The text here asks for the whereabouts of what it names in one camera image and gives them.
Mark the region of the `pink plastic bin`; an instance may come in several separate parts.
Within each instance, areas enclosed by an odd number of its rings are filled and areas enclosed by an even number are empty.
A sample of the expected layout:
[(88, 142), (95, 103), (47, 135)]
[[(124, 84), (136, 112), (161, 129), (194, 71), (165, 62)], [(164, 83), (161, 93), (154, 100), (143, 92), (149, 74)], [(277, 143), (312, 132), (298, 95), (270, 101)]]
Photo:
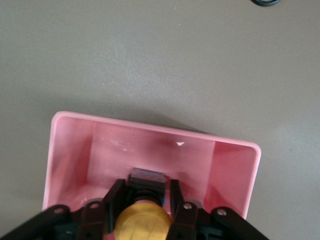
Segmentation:
[(253, 142), (61, 111), (51, 121), (43, 207), (77, 210), (139, 168), (179, 180), (206, 211), (225, 206), (245, 218), (260, 159)]

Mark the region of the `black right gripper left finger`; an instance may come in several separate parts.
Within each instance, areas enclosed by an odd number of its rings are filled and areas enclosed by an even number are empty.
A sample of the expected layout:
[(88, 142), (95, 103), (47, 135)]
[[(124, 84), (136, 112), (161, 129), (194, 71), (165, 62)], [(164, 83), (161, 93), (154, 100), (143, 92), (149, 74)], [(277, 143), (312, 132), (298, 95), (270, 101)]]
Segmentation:
[(103, 240), (126, 206), (128, 193), (126, 180), (118, 179), (102, 199), (89, 200), (76, 211), (63, 204), (51, 206), (0, 240)]

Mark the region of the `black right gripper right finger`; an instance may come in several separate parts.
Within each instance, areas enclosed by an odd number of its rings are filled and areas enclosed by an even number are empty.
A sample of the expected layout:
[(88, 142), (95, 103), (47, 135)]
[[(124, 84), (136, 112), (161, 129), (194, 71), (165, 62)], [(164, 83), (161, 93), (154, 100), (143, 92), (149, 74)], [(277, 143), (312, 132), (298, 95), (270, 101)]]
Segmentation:
[(170, 181), (173, 221), (166, 240), (270, 240), (233, 209), (220, 206), (205, 211), (182, 194), (180, 181)]

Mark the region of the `yellow push button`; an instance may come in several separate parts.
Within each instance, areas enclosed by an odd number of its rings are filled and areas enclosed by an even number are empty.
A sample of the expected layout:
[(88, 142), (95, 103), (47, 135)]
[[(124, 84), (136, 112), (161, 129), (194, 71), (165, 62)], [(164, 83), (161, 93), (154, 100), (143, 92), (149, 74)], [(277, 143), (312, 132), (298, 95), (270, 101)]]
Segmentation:
[(114, 240), (166, 240), (171, 217), (164, 209), (164, 173), (133, 168), (128, 175), (128, 203), (116, 218)]

